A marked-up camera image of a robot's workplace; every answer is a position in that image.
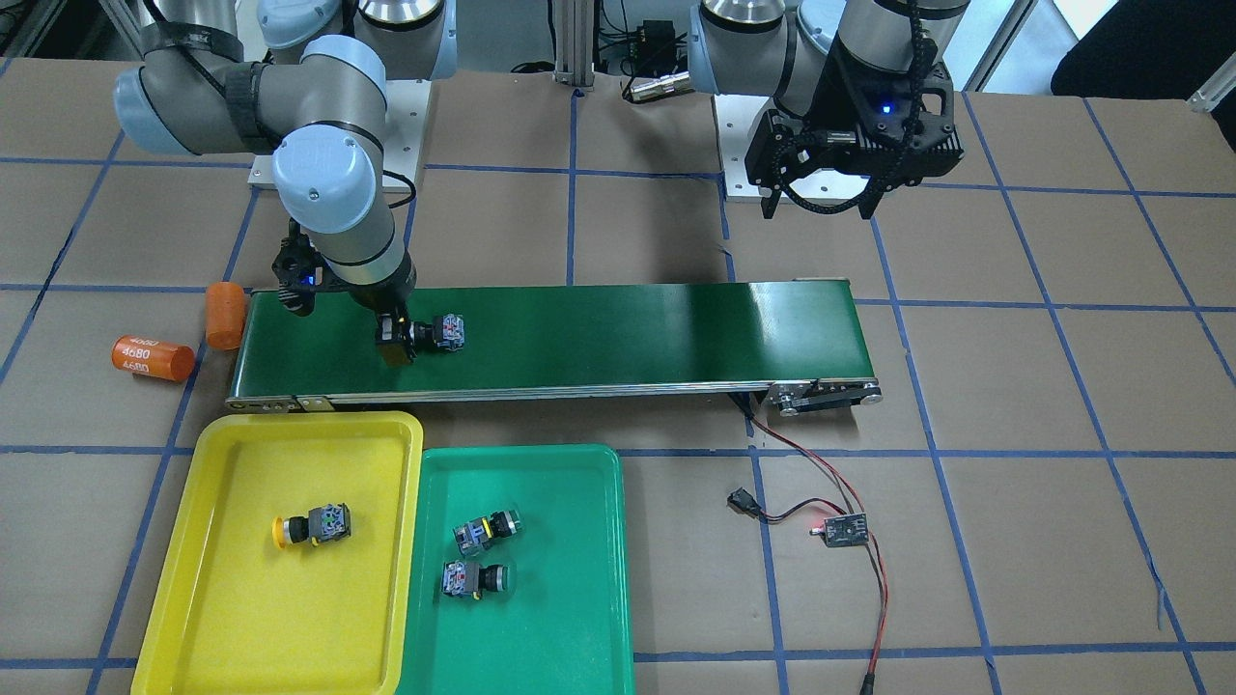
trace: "green tray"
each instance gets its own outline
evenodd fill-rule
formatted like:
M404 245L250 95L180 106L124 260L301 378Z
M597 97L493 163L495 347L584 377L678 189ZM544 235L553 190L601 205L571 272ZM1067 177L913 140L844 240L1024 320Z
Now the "green tray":
M514 506L480 555L506 594L441 594L452 528ZM435 449L420 464L400 695L632 695L622 461L602 445Z

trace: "green conveyor belt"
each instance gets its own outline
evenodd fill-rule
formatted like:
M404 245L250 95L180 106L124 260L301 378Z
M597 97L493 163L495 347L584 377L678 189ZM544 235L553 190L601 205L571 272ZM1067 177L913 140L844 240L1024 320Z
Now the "green conveyor belt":
M467 344L388 367L346 294L305 318L255 292L230 402L335 403L738 391L873 381L848 281L418 289L414 319L456 313Z

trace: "grid of tape lines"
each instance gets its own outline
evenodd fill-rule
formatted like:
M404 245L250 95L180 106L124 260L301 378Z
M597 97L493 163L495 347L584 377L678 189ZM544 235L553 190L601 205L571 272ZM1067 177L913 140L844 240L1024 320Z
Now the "grid of tape lines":
M5 73L10 69L12 61L6 61L0 66L0 79L4 78ZM702 179L716 183L717 188L717 205L719 209L721 229L718 235L718 242L729 239L729 223L727 220L727 210L724 203L724 187L721 177L716 172L697 172L697 173L645 173L645 172L623 172L623 171L601 171L601 169L586 169L576 166L577 163L577 146L578 146L578 109L583 99L590 96L582 92L571 93L566 89L561 92L561 108L570 110L570 164L567 167L509 167L509 166L488 166L485 162L477 162L475 164L440 164L430 162L426 164L428 169L457 169L457 171L482 171L482 172L530 172L530 173L546 173L557 174L567 177L569 193L567 193L567 219L565 224L566 235L566 275L564 282L571 284L575 282L575 235L576 235L576 182L582 177L634 177L634 178L690 178L690 179ZM884 657L886 659L933 659L933 658L970 658L970 659L983 659L986 663L986 672L990 678L991 690L995 694L1002 693L1000 681L1000 669L996 663L996 657L1004 655L1053 655L1053 654L1086 654L1086 653L1173 653L1179 654L1188 667L1189 675L1192 676L1194 685L1199 693L1206 691L1208 684L1204 684L1203 675L1195 663L1194 655L1204 652L1236 652L1236 642L1194 642L1189 641L1184 628L1182 627L1180 620L1177 616L1175 607L1172 602L1170 592L1166 590L1162 581L1158 579L1158 573L1154 568L1153 559L1151 556L1151 549L1147 543L1146 535L1143 534L1142 526L1138 521L1137 510L1135 508L1128 492L1125 487L1125 481L1121 476L1121 470L1117 466L1117 461L1121 459L1190 459L1190 460L1231 460L1236 459L1236 451L1231 450L1219 450L1219 451L1175 451L1175 450L1116 450L1109 445L1107 438L1104 432L1104 424L1096 413L1095 406L1091 402L1090 394L1086 388L1086 382L1083 378L1082 371L1079 370L1078 361L1074 357L1073 350L1069 344L1069 338L1065 334L1064 326L1062 324L1059 312L1062 309L1079 309L1079 310L1107 310L1107 312L1168 312L1168 313L1187 313L1196 318L1200 330L1205 334L1206 341L1213 349L1213 359L1221 366L1222 372L1226 375L1227 380L1231 381L1232 386L1236 387L1236 376L1232 372L1232 360L1236 355L1225 355L1220 341L1216 340L1211 331L1208 319L1219 314L1231 314L1236 313L1236 307L1231 305L1200 305L1194 299L1194 294L1190 292L1182 276L1180 270L1177 267L1172 255L1168 251L1168 246L1164 244L1156 229L1154 221L1143 203L1145 198L1151 197L1178 197L1178 198L1236 198L1236 193L1214 193L1214 192L1164 192L1164 190L1138 190L1135 188L1132 179L1126 172L1116 148L1112 146L1111 140L1104 130L1100 119L1091 108L1091 104L1085 103L1085 109L1093 120L1093 125L1096 131L1103 137L1106 146L1107 153L1114 161L1115 166L1120 171L1120 174L1126 184L1124 189L1069 189L1069 188L1035 188L1035 187L1014 187L1006 185L1000 174L999 162L993 157L991 148L988 145L988 140L984 136L983 124L976 117L971 101L968 96L963 96L959 106L964 106L968 111L970 119L974 121L978 134L978 142L971 143L971 155L984 157L986 163L990 166L991 172L995 177L995 184L959 184L959 183L927 183L925 187L934 187L941 189L981 189L981 190L996 190L1002 194L1004 203L1007 208L1007 213L1011 218L1012 225L1016 229L1018 241L1022 250L1025 251L1026 260L1030 263L1033 279L1037 284L1038 292L1042 296L1041 302L974 302L974 301L926 301L926 299L900 299L894 282L894 273L890 267L887 254L885 250L885 240L881 235L881 229L879 224L879 215L875 220L870 223L870 234L874 239L876 251L880 258L880 266L884 273L884 281L887 288L887 299L870 299L859 298L858 303L860 305L881 305L889 307L896 322L897 333L901 340L901 348L905 350L906 366L908 369L910 383L913 390L915 402L917 404L918 417L922 420L923 433L926 435L926 449L921 450L827 450L821 451L824 455L834 458L918 458L932 463L936 479L939 486L939 492L943 498L943 505L947 512L949 531L952 532L953 542L955 543L955 549L962 565L962 575L965 581L967 592L969 596L969 602L973 608L974 621L978 629L979 644L974 647L918 647L918 648L889 648L885 650ZM84 205L82 205L77 219L69 230L68 236L64 239L63 246L61 247L57 257L54 258L51 272L48 273L43 283L4 283L0 278L0 291L19 291L26 292L27 294L35 294L35 299L28 312L26 313L25 320L21 324L20 331L11 345L4 346L4 361L0 364L0 387L4 385L4 380L9 376L10 370L14 366L14 361L21 352L23 341L31 331L31 326L40 320L40 307L42 301L48 293L56 292L99 292L99 293L189 293L197 294L203 293L203 287L179 287L179 286L116 286L116 284L68 284L57 282L57 272L61 268L62 261L66 255L70 251L78 230L82 228L83 221L90 213L91 204L94 203L104 179L108 177L109 171L116 167L218 167L218 168L235 168L245 169L247 168L243 163L225 163L225 162L201 162L201 161L122 161L117 158L117 152L121 150L121 143L124 141L122 134L117 135L109 155L104 160L72 160L72 158L43 158L43 157L0 157L0 164L2 163L38 163L38 164L78 164L78 166L98 166L98 174L95 177L94 184L90 188L89 195L85 199ZM1043 276L1039 272L1038 265L1036 263L1035 255L1031 250L1031 245L1027 241L1026 234L1022 230L1021 221L1017 215L1017 209L1014 205L1014 200L1010 197L1010 192L1044 192L1044 193L1063 193L1063 194L1077 194L1077 195L1121 195L1131 197L1136 202L1141 215L1145 219L1149 232L1153 235L1154 241L1163 255L1163 260L1172 271L1175 282L1179 284L1180 294L1184 302L1178 305L1137 305L1137 304L1060 304L1052 301L1048 292L1048 287L1044 283ZM245 236L248 231L250 221L253 218L253 211L258 202L258 193L255 189L248 200L248 205L241 225L236 232L235 244L232 245L231 255L227 260L226 270L224 272L224 278L231 277L234 268L236 267L237 257L241 252L241 246L243 245ZM415 208L408 215L408 221L405 225L405 237L412 237L413 231L413 219ZM727 275L730 281L735 279L734 271L734 256L726 255ZM906 307L950 307L950 308L1020 308L1030 310L1039 310L1046 313L1052 323L1056 336L1063 349L1064 356L1068 361L1069 370L1075 381L1075 387L1080 393L1082 401L1085 406L1085 413L1089 418L1089 425L1093 428L1095 437L1099 441L1099 448L1095 450L1078 450L1078 451L1014 451L1014 450L955 450L955 449L943 449L937 446L936 437L933 434L931 417L928 414L928 408L926 399L923 397L922 385L918 377L918 370L915 364L915 350L911 345L910 335L906 329L906 319L904 317L902 309ZM204 352L204 345L198 345L198 354ZM166 444L163 446L124 446L124 445L31 445L22 441L0 441L0 454L63 454L63 453L79 453L79 454L96 454L96 455L119 455L119 456L132 456L132 455L152 455L159 456L159 464L154 474L153 484L150 488L150 493L146 498L145 510L141 516L141 521L137 528L137 535L132 547L132 552L129 558L127 568L120 584L119 592L115 596L115 603L110 611L110 618L106 625L106 631L103 636L103 641L99 646L98 655L94 658L80 658L79 655L70 655L67 658L58 658L56 655L47 655L46 658L5 658L0 654L0 672L2 670L22 670L22 669L36 669L36 670L54 670L54 669L73 669L73 670L89 670L91 673L90 680L87 686L88 694L94 694L99 689L99 684L105 672L111 669L132 669L136 664L136 654L130 657L116 658L111 657L111 646L115 638L117 626L120 623L120 616L125 607L126 599L129 597L129 591L133 580L133 574L137 568L137 561L142 552L143 542L146 539L147 532L151 528L151 519L154 512L156 502L159 498L161 486L163 485L166 474L168 471L169 461L174 456L187 456L192 455L192 448L178 445L178 435L184 420L185 411L189 406L190 396L194 391L194 386L198 378L195 371L194 376L190 377L183 387L183 393L180 394L179 403L176 411L176 417L171 430L167 434ZM0 397L4 396L2 390L0 390ZM747 424L748 437L753 443L747 449L624 449L619 453L627 459L639 459L639 458L705 458L705 456L729 456L729 458L743 458L750 460L751 475L755 481L755 495L763 501L764 498L764 485L763 485L763 471L761 460L772 456L787 456L792 455L791 451L780 449L761 449L755 445L755 439L753 437L753 430L750 424ZM993 643L989 637L986 621L984 617L983 601L980 600L979 590L975 584L974 574L970 566L969 555L967 552L967 537L962 532L962 526L958 521L958 514L953 505L953 497L950 491L950 480L946 475L944 465L942 459L954 459L954 458L996 458L996 459L1028 459L1028 458L1058 458L1058 459L1096 459L1106 463L1106 467L1114 479L1114 482L1120 491L1124 511L1127 514L1127 521L1132 527L1136 535L1137 544L1146 559L1146 571L1152 575L1156 586L1161 591L1162 596L1162 611L1167 618L1168 626L1166 629L1173 636L1172 639L1166 642L1131 642L1131 643L1078 643L1078 644L1016 644L1005 646ZM815 650L794 650L785 647L785 639L782 638L781 627L781 615L779 610L779 592L776 585L776 571L774 568L771 540L769 534L769 528L766 526L760 527L760 540L764 550L764 574L768 585L768 600L769 600L769 613L771 618L771 634L772 634L772 649L771 650L747 650L747 652L726 652L726 653L703 653L703 652L660 652L660 653L637 653L634 655L637 663L680 663L680 662L692 662L692 663L711 663L711 662L770 662L776 665L777 672L777 684L781 694L787 695L791 693L790 679L787 675L787 664L792 662L801 660L845 660L845 659L863 659L866 657L864 649L815 649ZM1230 686L1226 684L1209 684L1210 691L1221 691L1222 688Z

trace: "blue tape line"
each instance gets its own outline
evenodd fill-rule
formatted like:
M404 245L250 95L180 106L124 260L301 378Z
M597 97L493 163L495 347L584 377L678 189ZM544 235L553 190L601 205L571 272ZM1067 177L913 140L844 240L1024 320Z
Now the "blue tape line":
M729 241L729 215L726 214L726 179L723 177L717 177L717 200L718 211L721 214L721 240ZM734 255L729 252L729 249L722 246L721 251L726 255L726 279L729 282L738 282L738 270L734 267Z
M0 670L131 669L137 659L0 659Z
M771 662L776 657L766 649L744 652L635 652L637 664L679 664L691 662Z
M96 446L85 444L0 444L0 454L90 454L106 456L158 456L166 446ZM193 449L173 449L174 455L193 454Z
M1137 190L1138 195L1154 198L1236 198L1236 193L1201 193L1190 190Z
M932 467L936 471L936 482L939 486L941 498L944 502L944 512L948 516L948 526L953 533L953 544L957 547L957 559L962 565L962 578L965 580L965 591L970 597L970 608L974 612L974 626L979 633L979 644L983 649L983 658L988 664L988 678L991 681L993 695L1002 695L1000 675L996 673L995 654L991 650L991 638L988 633L988 621L983 615L983 603L979 600L979 587L974 581L974 569L970 566L970 555L965 549L965 539L962 537L962 524L957 518L957 508L953 505L953 493L948 486L948 476L944 474L944 465L936 446L936 434L932 430L931 416L927 413L927 401L923 398L922 383L918 381L918 369L915 365L913 351L910 349L910 334L906 331L906 319L901 313L897 299L897 288L892 282L892 266L889 263L889 254L884 246L884 235L880 234L880 224L875 216L871 218L871 234L875 237L875 249L880 256L880 267L884 271L884 282L889 288L889 298L892 301L892 317L897 323L897 334L901 338L901 348L906 351L906 370L910 373L910 385L915 392L915 402L918 406L918 418L922 420L923 434L927 438L927 450L931 453Z
M0 454L96 454L96 455L159 455L164 446L99 446L93 444L0 444ZM926 459L927 449L812 449L828 459ZM192 446L174 446L173 456L193 455ZM749 449L618 449L628 459L739 459ZM756 449L761 459L797 456L794 449ZM1164 459L1164 460L1236 460L1236 451L1164 451L1164 450L1049 450L1049 449L937 449L942 459Z
M1030 241L1026 237L1026 231L1021 226L1021 219L1017 216L1017 210L1014 208L1012 198L1009 195L1009 192L1006 189L1004 189L1004 178L1000 176L1000 169L996 167L995 160L991 156L991 148L988 145L986 137L983 135L983 126L979 125L979 119L978 119L978 115L974 113L973 104L970 104L970 98L964 92L962 93L962 100L965 103L965 109L967 109L967 111L969 111L970 120L974 122L974 130L975 130L975 134L979 137L979 143L983 146L983 152L984 152L984 155L986 155L988 163L991 164L991 172L996 177L996 184L999 184L1001 187L1001 195L1004 197L1005 207L1009 209L1009 216L1012 220L1012 226L1017 231L1017 237L1021 241L1021 246L1022 246L1022 249L1026 252L1026 260L1030 262L1030 270L1035 275L1035 282L1038 283L1038 289L1039 289L1039 292L1043 296L1043 302L1048 304L1047 313L1052 318L1052 325L1056 328L1056 334L1059 338L1060 349L1064 351L1064 357L1065 357L1065 360L1068 360L1069 370L1073 372L1073 380L1077 382L1078 392L1082 396L1082 402L1085 404L1086 414L1090 417L1090 423L1094 427L1095 437L1098 437L1098 439L1099 439L1099 445L1103 448L1104 453L1106 454L1107 467L1111 471L1111 477L1115 481L1116 488L1120 492L1121 501L1124 502L1124 506L1125 506L1125 513L1128 516L1128 521L1130 521L1131 526L1133 527L1133 535L1137 537L1137 544L1142 549L1142 555L1146 559L1146 566L1147 566L1148 571L1151 573L1151 578L1154 581L1156 587L1161 592L1163 607L1167 611L1168 620L1172 623L1172 629L1175 633L1177 643L1180 646L1180 650L1184 654L1185 664L1189 667L1189 674L1193 676L1193 683L1196 686L1199 695L1205 695L1206 686L1203 685L1203 683L1201 683L1201 674L1198 672L1198 664L1194 662L1193 653L1188 648L1188 644L1187 644L1187 641L1185 641L1185 637L1184 637L1184 629L1180 627L1180 621L1177 617L1175 608L1172 605L1172 597L1167 595L1167 591L1163 587L1162 581L1159 581L1159 578L1158 578L1157 573L1154 571L1154 559L1151 555L1151 549L1149 549L1149 544L1146 542L1146 535L1145 535L1145 533L1142 533L1142 524L1141 524L1141 522L1137 518L1137 512L1133 511L1132 500L1130 500L1130 497L1128 497L1128 491L1125 487L1124 477L1120 474L1120 469L1116 466L1116 459L1115 459L1115 456L1111 455L1111 446L1107 444L1107 437L1104 433L1103 423L1099 420L1099 414L1098 414L1098 411L1094 407L1094 402L1090 398L1090 392L1089 392L1089 390L1085 386L1085 380L1082 378L1082 370L1078 366L1077 357L1074 356L1073 349L1069 345L1068 336L1064 333L1064 325L1060 323L1060 317L1057 313L1056 308L1051 305L1052 304L1051 293L1048 292L1047 284L1043 282L1043 277L1042 277L1042 275L1038 271L1038 263L1035 261L1035 254L1030 249ZM1094 119L1094 111L1090 109L1089 103L1086 103L1086 110L1090 111L1090 115ZM1095 125L1099 126L1098 119L1095 119ZM1115 157L1115 151L1110 150L1111 148L1110 142L1107 143L1107 147L1109 147L1109 151L1111 151L1112 157ZM1137 198L1136 190L1133 189L1132 183L1128 181L1127 174L1124 174L1124 176L1125 176L1126 183L1128 183L1130 192L1133 193L1135 198L1138 202L1138 207L1141 207L1142 205L1141 199ZM1151 220L1149 220L1148 216L1147 216L1146 221L1148 224L1153 224L1153 223L1151 223ZM1156 239L1157 239L1158 237L1158 232L1156 231L1154 234L1156 234ZM1167 252L1166 247L1163 249L1163 251L1164 251L1164 254ZM1185 292L1185 298L1189 299L1190 304L1193 304L1193 299L1192 299L1192 297L1188 296L1188 289L1184 288L1183 282L1182 282L1182 289L1184 289L1184 292Z
M764 472L760 470L759 450L754 445L748 448L751 459L751 477L755 482L755 500L761 507L766 507L764 498ZM776 594L776 569L772 566L772 539L769 537L769 526L760 523L760 548L764 550L764 581L769 590L769 620L772 622L772 660L776 662L776 680L780 695L790 695L790 672L785 664L785 642L781 637L781 605Z
M571 94L572 106L580 99L575 93ZM572 115L576 114L575 110L571 111ZM578 120L577 117L571 121L571 132L577 136ZM576 166L577 158L577 145L576 140L572 140L571 147L571 163L567 168L560 167L508 167L501 164L425 164L426 169L444 169L444 171L457 171L457 172L506 172L506 173L549 173L549 174L576 174L576 176L603 176L603 177L619 177L619 178L687 178L687 179L700 179L700 181L722 181L722 174L717 172L624 172L617 169L583 169Z
M404 249L412 244L412 223L417 218L417 199L413 198L412 203L408 203L408 219L403 223L403 246Z
M1141 194L1133 185L1133 179L1128 177L1128 172L1125 169L1125 164L1120 161L1120 156L1116 155L1116 148L1111 145L1111 140L1107 137L1107 131L1103 129L1103 124L1099 122L1098 114L1094 113L1094 108L1090 105L1089 99L1082 99L1085 105L1086 113L1090 114L1090 120L1094 121L1094 127L1099 130L1099 135L1103 137L1103 143L1107 146L1107 152L1111 155L1111 161L1116 163L1116 168L1120 169L1120 177L1125 179L1125 185L1128 187L1128 192L1133 195L1133 202L1137 203L1137 209L1142 211L1142 218L1146 220L1146 226L1149 228L1151 235L1154 236L1154 244L1158 245L1159 252L1163 254L1163 260L1167 261L1167 266L1172 268L1172 276L1175 277L1177 284L1180 286L1180 292L1184 294L1185 302L1189 307L1196 309L1198 303L1193 298L1193 293L1189 292L1189 286L1184 282L1184 276L1180 275L1180 270L1175 265L1175 260L1172 258L1170 251L1167 250L1167 244L1163 241L1163 236L1158 231L1158 226L1154 225L1154 220L1151 219L1149 210L1146 209L1146 203L1142 200ZM1232 372L1231 364L1227 362L1227 357L1224 355L1222 349L1219 346L1219 341L1215 340L1215 335L1210 331L1210 325L1206 324L1206 318L1201 315L1201 312L1194 310L1194 315L1198 323L1201 324L1201 331L1206 334L1206 340L1210 341L1211 350L1219 357L1219 364L1222 365L1224 372L1227 373L1227 381L1236 386L1236 373Z
M989 183L948 183L942 181L927 181L920 184L922 188L952 188L954 190L1001 190L999 185ZM1073 195L1132 195L1128 190L1117 188L1054 188L1048 185L1005 185L1004 190L1018 193L1065 193ZM1214 193L1199 190L1138 190L1141 195L1154 195L1161 198L1236 198L1236 193Z
M1236 642L1189 642L1194 652L1236 652Z
M231 276L236 271L236 260L240 258L240 250L245 246L245 236L248 234L248 224L253 221L253 210L257 209L257 197L261 193L257 188L250 190L248 207L245 208L245 216L240 220L240 231L236 232L236 242L232 244L232 252L227 256L227 267L224 268L224 281L231 282Z
M926 449L812 449L813 454L828 459L895 459L923 458L931 453ZM796 449L760 449L761 458L798 456Z
M180 167L190 169L248 169L251 164L241 162L201 162L185 160L183 162L156 162L145 160L117 160L112 162L117 167Z
M54 283L48 292L116 292L129 294L201 294L205 287L179 287L168 284L66 284Z
M1236 642L1190 642L1194 652L1236 652ZM1178 653L1175 642L1099 642L1070 644L1010 644L994 646L996 657L1049 657L1063 654L1152 654ZM866 660L869 649L790 649L785 652L787 662L827 662L827 660ZM955 659L980 658L980 647L908 647L902 649L881 649L881 659ZM771 662L775 655L770 650L740 652L635 652L635 663L716 663L716 662Z
M0 164L72 164L101 167L106 160L78 160L78 158L51 158L51 157L0 157Z
M619 456L628 459L745 459L747 449L618 449Z
M77 219L73 221L73 226L69 228L68 236L64 237L64 244L61 245L61 250L56 254L56 260L52 261L52 267L47 272L47 277L43 279L43 284L35 297L35 302L30 305L30 310L26 312L26 319L21 324L21 330L17 331L17 338L14 339L12 345L9 346L9 354L5 356L4 364L0 364L0 386L4 386L5 378L9 376L9 370L12 369L14 360L17 359L17 352L21 350L21 345L26 341L26 336L30 334L30 328L35 324L35 317L38 314L38 308L43 304L43 297L47 297L47 288L52 284L56 278L56 273L61 270L61 263L64 262L64 256L69 252L69 246L73 245L73 240L77 239L78 231L82 229L82 224L85 221L87 214L90 211L90 205L94 204L94 199L99 195L99 189L103 188L103 179L108 176L108 169L111 168L111 161L116 158L116 152L120 151L120 143L125 141L125 131L120 131L116 135L115 142L111 143L111 151L108 153L106 161L104 161L103 167L99 169L99 176L94 179L94 185L90 187L90 193L85 198L85 203L82 204L82 210L78 211Z
M1236 459L1236 451L1111 451L1117 459Z
M716 181L724 185L724 178L719 173L711 172L619 172L613 169L576 169L580 176L608 176L619 178L671 178Z
M413 229L413 216L417 209L417 202L413 200L409 204L409 218L404 225L404 245L412 241L412 229ZM722 218L722 236L726 237L729 234L728 230L729 221L727 218ZM729 265L733 265L733 255L727 250L722 250L723 254L729 258ZM33 292L42 288L42 284L33 282L0 282L0 291L16 291L16 292ZM206 291L205 287L193 287L193 286L168 286L168 284L66 284L66 283L52 283L47 287L48 292L132 292L140 294L148 293L180 293L180 294L200 294ZM1166 304L1044 304L1042 302L980 302L980 301L967 301L967 299L897 299L895 302L900 307L926 307L926 308L939 308L939 309L1036 309L1043 310L1048 307L1056 309L1070 309L1078 312L1146 312L1146 313L1196 313L1201 312L1205 314L1236 314L1236 307L1221 307L1221 305L1166 305ZM859 297L854 299L854 304L860 307L891 307L894 301L881 299L874 297Z
M576 179L578 178L578 169L576 169L576 161L578 157L580 147L580 99L583 98L582 89L575 89L571 92L571 160L570 167L567 168L567 192L566 192L566 284L575 284L575 188Z
M551 174L571 173L571 169L564 169L557 167L502 167L502 166L489 166L489 164L425 164L425 168L454 171L454 172L506 172L506 173L551 173Z
M176 408L176 417L172 419L172 429L167 434L167 444L163 446L163 456L159 459L158 469L154 471L154 480L151 482L150 495L146 497L146 508L142 511L141 522L137 524L137 537L133 540L133 549L129 554L129 564L125 566L125 575L120 580L120 589L116 591L116 601L111 606L111 617L108 618L108 628L103 633L103 642L99 644L99 659L106 659L111 650L111 643L116 637L116 628L120 626L120 616L125 610L125 601L129 599L129 589L132 585L133 575L137 573L137 563L146 544L146 534L150 532L151 518L154 516L154 507L158 503L159 492L163 488L163 479L167 476L168 464L172 461L172 451L177 448L176 439L180 434L180 425L184 423L184 414L189 409L189 401L193 398L193 387L198 382L201 372L201 357L206 352L205 339L198 344L197 364L193 373L184 383L184 392L180 394L180 403ZM103 669L95 667L90 673L90 683L87 685L87 695L95 695L99 689L99 679Z

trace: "white mounting plate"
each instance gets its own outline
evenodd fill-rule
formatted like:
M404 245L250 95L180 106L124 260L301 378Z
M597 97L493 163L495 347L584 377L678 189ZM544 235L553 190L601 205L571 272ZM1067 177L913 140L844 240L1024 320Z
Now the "white mounting plate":
M717 119L717 147L721 150L721 163L726 176L726 198L738 203L759 203L760 189L747 183L747 148L751 145L756 119L770 109L768 96L747 96L742 94L718 94L713 96L713 116ZM831 205L849 200L859 194L866 179L832 169L818 171L807 178L794 182L794 189L800 195Z
M433 83L428 79L400 79L387 83L387 136L382 143L384 151L382 166L404 174L418 187L431 103ZM274 188L269 155L253 157L253 166L248 169L248 183L257 188ZM408 184L382 177L382 189L387 193L407 193Z

